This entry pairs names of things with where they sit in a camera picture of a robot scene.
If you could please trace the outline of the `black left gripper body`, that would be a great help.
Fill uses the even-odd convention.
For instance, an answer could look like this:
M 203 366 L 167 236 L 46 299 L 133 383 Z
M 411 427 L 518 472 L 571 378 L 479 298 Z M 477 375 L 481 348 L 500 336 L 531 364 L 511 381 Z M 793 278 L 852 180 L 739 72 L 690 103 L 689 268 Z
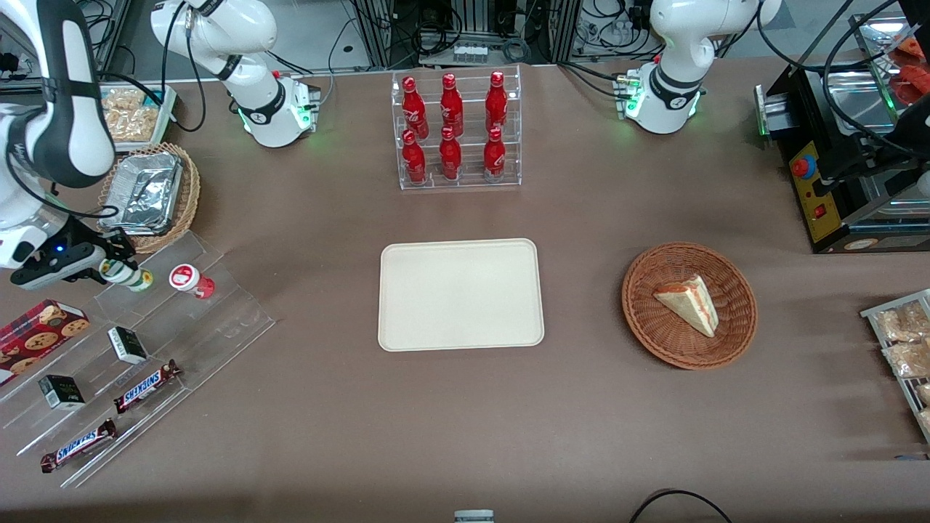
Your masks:
M 890 142 L 914 153 L 929 155 L 929 93 L 921 96 L 898 116 Z

